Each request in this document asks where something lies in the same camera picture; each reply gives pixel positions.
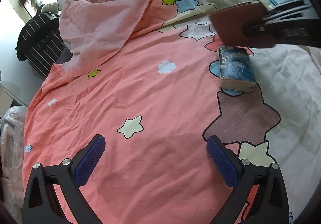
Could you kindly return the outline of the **maroon zip case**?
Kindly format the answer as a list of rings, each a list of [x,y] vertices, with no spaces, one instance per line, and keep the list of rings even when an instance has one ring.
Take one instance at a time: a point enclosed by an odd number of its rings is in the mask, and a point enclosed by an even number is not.
[[[212,13],[211,23],[220,39],[228,46],[248,48],[271,48],[276,42],[269,33],[255,29],[267,15],[266,7],[259,1],[243,2]]]

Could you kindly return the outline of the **blue starry night book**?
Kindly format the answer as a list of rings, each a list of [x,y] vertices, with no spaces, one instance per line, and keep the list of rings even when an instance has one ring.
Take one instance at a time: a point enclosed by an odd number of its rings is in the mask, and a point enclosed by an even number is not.
[[[218,47],[219,79],[222,89],[240,92],[254,91],[257,81],[245,48]]]

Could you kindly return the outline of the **clear plastic storage bag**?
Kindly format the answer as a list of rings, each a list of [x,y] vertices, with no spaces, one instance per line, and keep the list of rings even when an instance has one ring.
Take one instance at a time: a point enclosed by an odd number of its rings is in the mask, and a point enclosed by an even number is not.
[[[24,201],[22,166],[26,114],[27,107],[13,106],[1,119],[1,186],[4,205],[12,217],[20,215]]]

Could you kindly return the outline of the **cartoon star bed quilt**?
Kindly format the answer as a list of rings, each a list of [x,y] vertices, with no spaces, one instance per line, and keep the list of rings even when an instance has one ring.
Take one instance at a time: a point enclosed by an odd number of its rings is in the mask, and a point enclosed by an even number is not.
[[[220,87],[209,16],[255,0],[151,0],[125,45],[84,75],[55,64],[31,101],[22,179],[94,135],[106,149],[84,197],[103,223],[210,223],[231,193],[206,152],[216,135],[241,159],[280,165],[290,222],[320,194],[320,49],[248,48],[257,85]],[[271,7],[269,0],[258,0]]]

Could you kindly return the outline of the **pink crumpled sheet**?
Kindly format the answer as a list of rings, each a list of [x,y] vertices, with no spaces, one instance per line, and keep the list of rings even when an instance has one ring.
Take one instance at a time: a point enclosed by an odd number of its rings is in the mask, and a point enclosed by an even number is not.
[[[72,58],[59,66],[64,77],[91,72],[116,54],[140,23],[151,0],[66,0],[60,35]]]

